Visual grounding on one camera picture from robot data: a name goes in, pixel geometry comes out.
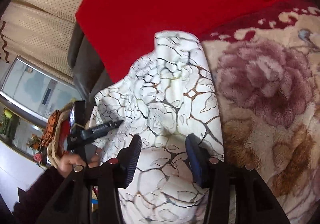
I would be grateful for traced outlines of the dark left sleeve forearm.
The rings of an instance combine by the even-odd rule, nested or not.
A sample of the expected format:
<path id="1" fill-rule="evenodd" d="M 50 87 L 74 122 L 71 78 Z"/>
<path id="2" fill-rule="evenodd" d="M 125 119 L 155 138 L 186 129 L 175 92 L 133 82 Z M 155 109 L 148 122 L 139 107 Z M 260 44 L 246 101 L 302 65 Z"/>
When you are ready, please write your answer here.
<path id="1" fill-rule="evenodd" d="M 15 203 L 13 217 L 16 223 L 36 223 L 65 177 L 54 167 L 47 169 L 26 191 L 20 202 Z"/>

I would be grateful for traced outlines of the left hand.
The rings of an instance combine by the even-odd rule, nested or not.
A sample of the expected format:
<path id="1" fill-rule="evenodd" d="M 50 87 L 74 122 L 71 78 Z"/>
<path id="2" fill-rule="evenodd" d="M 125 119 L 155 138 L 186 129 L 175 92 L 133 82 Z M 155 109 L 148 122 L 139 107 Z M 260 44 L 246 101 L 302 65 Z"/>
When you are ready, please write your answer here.
<path id="1" fill-rule="evenodd" d="M 92 158 L 89 160 L 89 163 L 86 164 L 85 161 L 78 154 L 65 154 L 61 158 L 57 171 L 61 176 L 66 178 L 70 172 L 73 170 L 73 167 L 76 165 L 82 165 L 83 167 L 94 168 L 100 165 L 100 154 L 102 150 L 97 148 Z"/>

